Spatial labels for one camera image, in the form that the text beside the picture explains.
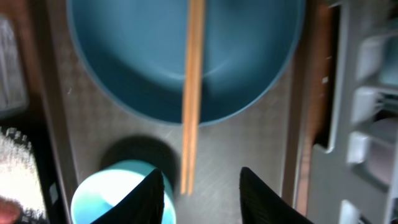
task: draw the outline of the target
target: pair of chopsticks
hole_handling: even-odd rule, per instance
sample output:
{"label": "pair of chopsticks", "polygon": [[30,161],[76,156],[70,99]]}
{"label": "pair of chopsticks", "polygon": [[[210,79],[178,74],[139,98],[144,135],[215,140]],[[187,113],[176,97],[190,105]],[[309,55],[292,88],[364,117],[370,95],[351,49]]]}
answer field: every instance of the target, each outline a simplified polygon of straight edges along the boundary
{"label": "pair of chopsticks", "polygon": [[205,0],[190,0],[183,93],[181,194],[193,192],[200,119]]}

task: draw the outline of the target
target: blue cup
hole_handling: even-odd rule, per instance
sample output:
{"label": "blue cup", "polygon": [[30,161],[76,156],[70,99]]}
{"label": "blue cup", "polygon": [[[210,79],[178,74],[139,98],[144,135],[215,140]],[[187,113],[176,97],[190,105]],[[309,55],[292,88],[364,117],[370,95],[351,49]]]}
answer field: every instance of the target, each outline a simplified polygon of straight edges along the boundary
{"label": "blue cup", "polygon": [[[72,198],[71,215],[74,224],[89,224],[116,206],[130,191],[155,169],[136,160],[118,162],[85,179]],[[163,175],[164,212],[162,224],[175,224],[173,192]]]}

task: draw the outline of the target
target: dish rack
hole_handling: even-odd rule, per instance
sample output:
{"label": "dish rack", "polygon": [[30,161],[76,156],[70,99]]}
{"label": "dish rack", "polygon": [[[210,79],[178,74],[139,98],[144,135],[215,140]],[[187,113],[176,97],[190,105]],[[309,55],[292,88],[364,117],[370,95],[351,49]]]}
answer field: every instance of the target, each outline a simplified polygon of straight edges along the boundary
{"label": "dish rack", "polygon": [[328,3],[340,7],[335,93],[328,145],[313,147],[307,217],[390,223],[398,198],[398,3]]}

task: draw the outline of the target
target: wooden chopstick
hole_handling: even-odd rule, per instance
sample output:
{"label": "wooden chopstick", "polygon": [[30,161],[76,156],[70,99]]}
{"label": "wooden chopstick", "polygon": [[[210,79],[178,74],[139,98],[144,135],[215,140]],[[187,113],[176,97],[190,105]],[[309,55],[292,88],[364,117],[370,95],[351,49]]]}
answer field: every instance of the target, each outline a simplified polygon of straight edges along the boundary
{"label": "wooden chopstick", "polygon": [[183,93],[183,143],[181,194],[193,192],[197,154],[198,124],[200,119],[205,0],[190,0]]}

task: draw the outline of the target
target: blue bowl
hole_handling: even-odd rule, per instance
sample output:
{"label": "blue bowl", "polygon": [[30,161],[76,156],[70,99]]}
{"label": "blue bowl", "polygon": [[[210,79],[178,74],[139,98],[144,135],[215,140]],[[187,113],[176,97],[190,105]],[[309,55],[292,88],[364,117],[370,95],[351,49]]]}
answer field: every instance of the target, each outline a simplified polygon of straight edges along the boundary
{"label": "blue bowl", "polygon": [[[206,2],[201,123],[228,118],[277,80],[300,37],[304,0]],[[68,0],[72,37],[112,99],[182,122],[187,0]]]}
{"label": "blue bowl", "polygon": [[[118,162],[85,179],[73,194],[70,211],[74,224],[90,224],[116,206],[154,166],[137,160]],[[162,224],[176,224],[173,192],[164,177],[164,211]]]}

